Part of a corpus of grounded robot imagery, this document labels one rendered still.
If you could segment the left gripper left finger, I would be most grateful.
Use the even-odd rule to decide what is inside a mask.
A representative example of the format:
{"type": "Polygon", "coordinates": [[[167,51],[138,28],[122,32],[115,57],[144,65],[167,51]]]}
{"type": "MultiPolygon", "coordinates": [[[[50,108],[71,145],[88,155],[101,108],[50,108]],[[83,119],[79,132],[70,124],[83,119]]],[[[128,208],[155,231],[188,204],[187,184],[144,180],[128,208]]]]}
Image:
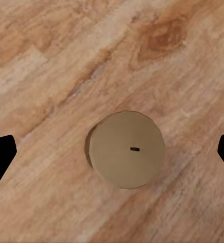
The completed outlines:
{"type": "Polygon", "coordinates": [[[13,135],[0,137],[0,180],[17,153],[13,135]]]}

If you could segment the pillar candle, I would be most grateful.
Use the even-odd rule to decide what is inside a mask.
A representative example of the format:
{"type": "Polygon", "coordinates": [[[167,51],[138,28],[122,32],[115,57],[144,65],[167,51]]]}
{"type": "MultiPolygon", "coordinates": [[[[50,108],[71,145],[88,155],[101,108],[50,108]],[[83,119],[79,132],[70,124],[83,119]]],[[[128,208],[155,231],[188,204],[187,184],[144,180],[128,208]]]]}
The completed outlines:
{"type": "Polygon", "coordinates": [[[109,114],[85,138],[87,161],[106,183],[135,189],[159,172],[165,156],[161,130],[138,111],[109,114]]]}

